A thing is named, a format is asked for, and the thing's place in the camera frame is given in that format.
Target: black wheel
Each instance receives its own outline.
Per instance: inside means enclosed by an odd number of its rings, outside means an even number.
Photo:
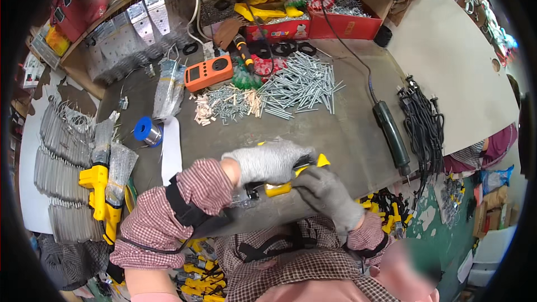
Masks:
[[[385,25],[380,26],[373,40],[380,47],[386,48],[392,39],[392,31]]]

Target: pink checkered sleeve cover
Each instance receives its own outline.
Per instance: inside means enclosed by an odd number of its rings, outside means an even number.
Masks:
[[[231,204],[232,183],[214,159],[196,160],[176,179],[185,203],[193,202],[206,214],[215,216]],[[178,239],[188,238],[192,231],[191,226],[185,227],[175,218],[165,187],[155,187],[140,195],[136,208],[121,224],[123,237],[166,251],[177,249]],[[120,267],[147,270],[180,268],[184,260],[182,254],[146,251],[121,240],[116,241],[110,254],[110,261]]]
[[[364,223],[356,230],[350,231],[347,237],[347,246],[354,250],[375,249],[384,239],[382,221],[376,213],[366,212]],[[393,236],[388,236],[386,246],[372,258],[365,260],[366,265],[378,266],[386,249],[395,242]]]

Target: checkered apron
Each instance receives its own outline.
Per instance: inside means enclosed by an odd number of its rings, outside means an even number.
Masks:
[[[297,239],[289,236],[297,232],[305,248],[294,249]],[[353,280],[372,302],[398,301],[377,281],[361,274],[355,260],[339,244],[332,220],[321,215],[217,238],[216,254],[228,278],[226,301],[254,302],[273,286],[319,279]],[[256,255],[252,250],[269,257],[252,260],[252,254]]]

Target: yellow power tool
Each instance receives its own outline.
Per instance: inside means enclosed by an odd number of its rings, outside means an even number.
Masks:
[[[84,188],[93,188],[89,200],[90,206],[95,209],[93,218],[106,221],[103,238],[109,245],[113,245],[116,242],[117,224],[121,220],[121,207],[116,208],[106,203],[104,190],[107,183],[108,168],[101,164],[79,173],[78,184]]]

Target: black power cord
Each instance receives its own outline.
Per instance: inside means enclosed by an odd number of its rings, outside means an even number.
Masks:
[[[254,23],[256,24],[257,28],[259,29],[259,33],[261,33],[261,37],[263,38],[263,40],[266,42],[267,44],[267,47],[269,48],[269,53],[270,53],[270,59],[271,59],[271,62],[272,62],[272,68],[270,70],[270,72],[268,74],[259,74],[257,72],[255,72],[254,74],[260,76],[260,77],[269,77],[270,75],[272,75],[272,73],[274,72],[274,56],[272,54],[272,50],[271,50],[271,47],[270,47],[270,43],[269,41],[266,39],[265,35],[263,34],[263,30],[261,29],[261,26],[259,25],[259,23],[257,22],[256,20],[256,17],[253,15],[253,12],[252,12],[252,9],[250,8],[250,4],[248,3],[248,0],[245,0],[244,1],[246,3],[246,7],[248,8],[248,11],[250,12],[250,14],[252,15],[252,19],[254,21]]]
[[[414,192],[412,210],[427,185],[429,176],[444,171],[442,144],[444,143],[444,115],[438,109],[438,98],[430,101],[421,92],[419,85],[408,76],[410,87],[398,92],[399,105],[405,113],[404,128],[410,137],[410,148],[418,158],[420,187]]]
[[[323,14],[324,14],[324,18],[326,20],[326,23],[328,24],[328,26],[330,27],[330,29],[332,30],[332,33],[334,33],[334,35],[338,38],[339,42],[341,42],[341,44],[343,44],[345,46],[345,48],[351,52],[351,54],[354,55],[354,57],[356,57],[361,64],[363,64],[366,68],[367,68],[367,71],[369,72],[369,75],[368,75],[368,79],[369,79],[369,93],[371,94],[371,98],[373,99],[373,103],[375,104],[378,104],[379,101],[376,99],[375,97],[375,91],[373,91],[373,82],[371,80],[371,68],[364,63],[364,61],[361,60],[361,58],[358,57],[358,55],[356,55],[346,44],[345,42],[343,42],[343,40],[339,37],[339,35],[337,35],[336,31],[334,30],[334,28],[332,27],[332,24],[330,23],[330,21],[328,20],[328,15],[326,14],[326,9],[324,8],[324,5],[321,3],[321,9],[323,10]]]

